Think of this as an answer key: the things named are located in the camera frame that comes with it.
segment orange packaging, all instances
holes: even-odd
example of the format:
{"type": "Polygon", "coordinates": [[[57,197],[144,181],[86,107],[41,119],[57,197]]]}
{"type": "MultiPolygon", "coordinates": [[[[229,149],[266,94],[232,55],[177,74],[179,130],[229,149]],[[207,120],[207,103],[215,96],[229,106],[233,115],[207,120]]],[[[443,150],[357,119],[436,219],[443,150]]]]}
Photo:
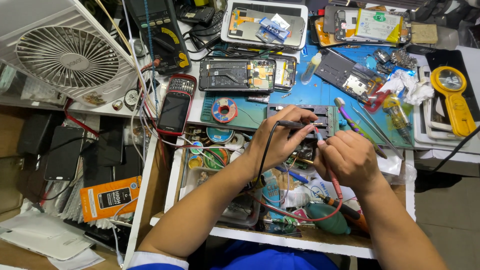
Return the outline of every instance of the orange packaging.
{"type": "MultiPolygon", "coordinates": [[[[123,205],[131,202],[140,193],[142,177],[132,177],[80,189],[84,221],[113,217],[123,205]]],[[[118,215],[135,211],[137,202],[125,206],[118,215]]]]}

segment magnifying glass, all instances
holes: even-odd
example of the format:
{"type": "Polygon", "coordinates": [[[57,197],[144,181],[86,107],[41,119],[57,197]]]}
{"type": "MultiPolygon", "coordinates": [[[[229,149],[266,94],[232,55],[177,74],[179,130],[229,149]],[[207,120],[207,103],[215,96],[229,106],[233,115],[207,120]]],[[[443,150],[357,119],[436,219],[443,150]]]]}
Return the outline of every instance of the magnifying glass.
{"type": "Polygon", "coordinates": [[[448,117],[455,135],[466,137],[476,125],[468,108],[463,91],[467,88],[465,76],[452,67],[438,67],[430,75],[433,88],[445,96],[448,117]]]}

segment blue shirt sleeve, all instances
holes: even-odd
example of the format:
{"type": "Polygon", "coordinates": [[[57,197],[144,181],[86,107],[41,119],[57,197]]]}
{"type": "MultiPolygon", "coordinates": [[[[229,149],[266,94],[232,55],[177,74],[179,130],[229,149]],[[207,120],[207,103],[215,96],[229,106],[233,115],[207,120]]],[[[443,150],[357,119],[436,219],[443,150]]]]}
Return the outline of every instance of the blue shirt sleeve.
{"type": "Polygon", "coordinates": [[[137,251],[133,254],[128,270],[188,270],[188,262],[163,254],[137,251]]]}

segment adhesive tube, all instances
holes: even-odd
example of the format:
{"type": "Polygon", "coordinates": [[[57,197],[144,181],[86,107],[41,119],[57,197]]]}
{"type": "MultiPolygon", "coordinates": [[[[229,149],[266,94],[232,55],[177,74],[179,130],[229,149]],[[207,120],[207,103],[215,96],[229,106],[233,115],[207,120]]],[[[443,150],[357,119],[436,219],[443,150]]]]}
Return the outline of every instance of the adhesive tube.
{"type": "Polygon", "coordinates": [[[300,81],[302,84],[306,85],[312,79],[313,73],[317,69],[318,65],[322,61],[322,54],[317,53],[315,56],[312,57],[312,60],[308,63],[307,70],[301,75],[300,81]]]}

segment red phone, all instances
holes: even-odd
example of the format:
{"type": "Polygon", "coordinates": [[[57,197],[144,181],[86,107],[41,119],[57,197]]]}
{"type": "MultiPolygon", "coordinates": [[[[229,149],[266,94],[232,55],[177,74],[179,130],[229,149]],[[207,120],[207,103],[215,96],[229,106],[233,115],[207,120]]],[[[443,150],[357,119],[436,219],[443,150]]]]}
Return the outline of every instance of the red phone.
{"type": "Polygon", "coordinates": [[[193,76],[173,74],[170,77],[157,122],[158,132],[173,136],[182,135],[196,88],[197,79],[193,76]]]}

